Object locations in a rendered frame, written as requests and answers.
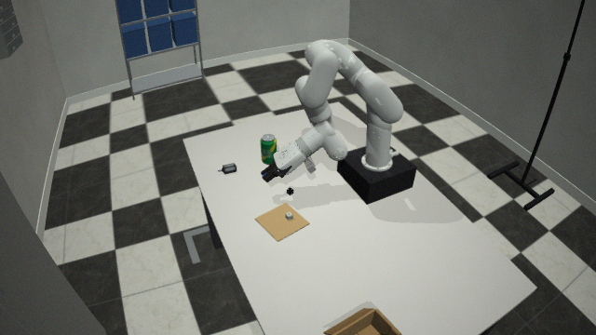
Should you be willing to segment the tan square mat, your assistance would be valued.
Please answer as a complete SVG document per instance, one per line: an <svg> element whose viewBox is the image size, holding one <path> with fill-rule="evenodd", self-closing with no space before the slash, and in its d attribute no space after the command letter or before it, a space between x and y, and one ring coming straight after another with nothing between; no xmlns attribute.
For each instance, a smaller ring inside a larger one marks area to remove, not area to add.
<svg viewBox="0 0 596 335"><path fill-rule="evenodd" d="M290 212L293 217L293 219L289 221L285 216L288 212ZM255 220L277 241L292 235L310 224L287 203L266 212L255 218Z"/></svg>

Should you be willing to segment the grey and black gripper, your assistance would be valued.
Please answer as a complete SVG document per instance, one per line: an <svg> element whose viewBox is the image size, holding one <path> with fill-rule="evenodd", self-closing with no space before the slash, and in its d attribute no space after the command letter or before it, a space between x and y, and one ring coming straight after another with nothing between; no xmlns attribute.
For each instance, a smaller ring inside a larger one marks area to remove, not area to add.
<svg viewBox="0 0 596 335"><path fill-rule="evenodd" d="M262 178L266 182L275 177L283 178L298 168L306 158L296 142L292 141L274 153L272 163L261 172Z"/></svg>

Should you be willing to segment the open brown cardboard box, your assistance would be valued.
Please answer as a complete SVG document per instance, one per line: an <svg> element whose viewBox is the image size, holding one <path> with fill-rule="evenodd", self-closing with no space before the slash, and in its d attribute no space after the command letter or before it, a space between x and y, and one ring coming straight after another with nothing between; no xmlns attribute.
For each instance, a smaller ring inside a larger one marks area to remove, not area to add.
<svg viewBox="0 0 596 335"><path fill-rule="evenodd" d="M378 310L363 308L349 318L324 331L326 335L401 335Z"/></svg>

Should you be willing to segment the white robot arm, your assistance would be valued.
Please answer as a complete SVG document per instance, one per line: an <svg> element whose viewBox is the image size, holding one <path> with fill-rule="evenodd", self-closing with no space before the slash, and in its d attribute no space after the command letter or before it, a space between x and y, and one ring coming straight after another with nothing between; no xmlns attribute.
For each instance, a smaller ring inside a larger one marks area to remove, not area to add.
<svg viewBox="0 0 596 335"><path fill-rule="evenodd" d="M392 124L403 116L399 98L350 49L338 42L312 42L305 49L305 59L312 67L309 75L296 81L295 92L313 127L295 142L307 156L306 169L310 173L316 170L310 155L321 147L332 160L341 161L347 156L347 147L332 121L332 109L327 101L337 72L366 102L366 154L361 164L371 171L390 169L391 158L400 154L390 150Z"/></svg>

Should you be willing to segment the green soda can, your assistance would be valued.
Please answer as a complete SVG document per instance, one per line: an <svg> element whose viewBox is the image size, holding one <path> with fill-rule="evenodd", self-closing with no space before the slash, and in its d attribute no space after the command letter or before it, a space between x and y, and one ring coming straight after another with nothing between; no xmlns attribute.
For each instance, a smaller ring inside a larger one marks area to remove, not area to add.
<svg viewBox="0 0 596 335"><path fill-rule="evenodd" d="M277 140L272 134L265 134L261 138L261 153L263 163L269 165L273 161L273 155L277 151Z"/></svg>

